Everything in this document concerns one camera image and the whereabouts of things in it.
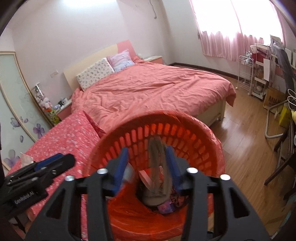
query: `pillow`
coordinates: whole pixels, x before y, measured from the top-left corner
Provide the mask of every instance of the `pillow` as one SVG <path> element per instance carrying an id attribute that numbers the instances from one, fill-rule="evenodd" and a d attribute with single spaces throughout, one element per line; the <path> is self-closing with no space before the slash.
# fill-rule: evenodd
<path id="1" fill-rule="evenodd" d="M 82 73 L 76 76 L 83 91 L 91 87 L 94 83 L 114 73 L 114 69 L 109 64 L 107 58 L 94 63 Z"/>
<path id="2" fill-rule="evenodd" d="M 109 56 L 108 61 L 116 73 L 135 64 L 131 60 L 128 49 L 113 56 Z"/>

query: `pink pillow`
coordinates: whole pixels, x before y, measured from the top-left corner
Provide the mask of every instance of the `pink pillow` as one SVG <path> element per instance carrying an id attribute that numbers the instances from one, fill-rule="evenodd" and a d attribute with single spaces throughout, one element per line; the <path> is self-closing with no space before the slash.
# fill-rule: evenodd
<path id="1" fill-rule="evenodd" d="M 108 56 L 107 59 L 116 73 L 135 64 L 131 60 L 128 49 L 113 56 Z"/>

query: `pink floral bedsheet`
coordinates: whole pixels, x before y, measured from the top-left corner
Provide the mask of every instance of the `pink floral bedsheet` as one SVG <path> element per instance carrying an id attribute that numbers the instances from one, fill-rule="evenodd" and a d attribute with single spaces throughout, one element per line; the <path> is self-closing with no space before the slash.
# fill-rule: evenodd
<path id="1" fill-rule="evenodd" d="M 136 64 L 111 74 L 87 90 L 76 89 L 72 112 L 86 111 L 106 132 L 146 112 L 171 110 L 197 116 L 219 101 L 233 106 L 236 92 L 223 77 L 201 70 Z"/>
<path id="2" fill-rule="evenodd" d="M 46 189 L 49 194 L 48 197 L 28 209 L 27 214 L 31 220 L 35 219 L 44 204 L 64 180 L 65 176 L 74 175 L 76 178 L 83 177 L 82 173 L 88 156 L 92 148 L 104 134 L 105 132 L 97 126 L 88 114 L 84 111 L 77 111 L 52 128 L 26 152 L 27 155 L 34 158 L 34 161 L 42 161 L 57 153 L 70 153 L 76 159 L 75 166 L 55 178 L 54 183 Z M 20 166 L 21 162 L 19 160 L 9 173 L 18 170 Z M 87 238 L 85 208 L 85 199 L 82 197 L 82 238 Z"/>

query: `pink curtain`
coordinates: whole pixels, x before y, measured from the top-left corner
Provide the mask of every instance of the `pink curtain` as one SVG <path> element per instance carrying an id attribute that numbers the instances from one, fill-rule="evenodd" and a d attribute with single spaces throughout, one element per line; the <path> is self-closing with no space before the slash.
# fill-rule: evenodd
<path id="1" fill-rule="evenodd" d="M 269 0 L 190 0 L 204 55 L 238 61 L 250 45 L 283 41 L 277 12 Z"/>

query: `baseboard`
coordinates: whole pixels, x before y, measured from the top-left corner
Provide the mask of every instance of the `baseboard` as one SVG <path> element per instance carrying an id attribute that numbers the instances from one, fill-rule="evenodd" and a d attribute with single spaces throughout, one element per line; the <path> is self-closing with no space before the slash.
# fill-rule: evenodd
<path id="1" fill-rule="evenodd" d="M 184 66 L 184 67 L 201 69 L 201 70 L 204 70 L 204 71 L 213 72 L 213 73 L 216 73 L 216 74 L 222 74 L 222 75 L 228 76 L 230 78 L 237 79 L 237 75 L 226 73 L 224 71 L 217 70 L 217 69 L 211 69 L 211 68 L 207 68 L 207 67 L 203 67 L 203 66 L 197 66 L 197 65 L 194 65 L 194 64 L 172 63 L 172 64 L 169 64 L 169 65 L 170 66 L 180 65 L 180 66 Z"/>

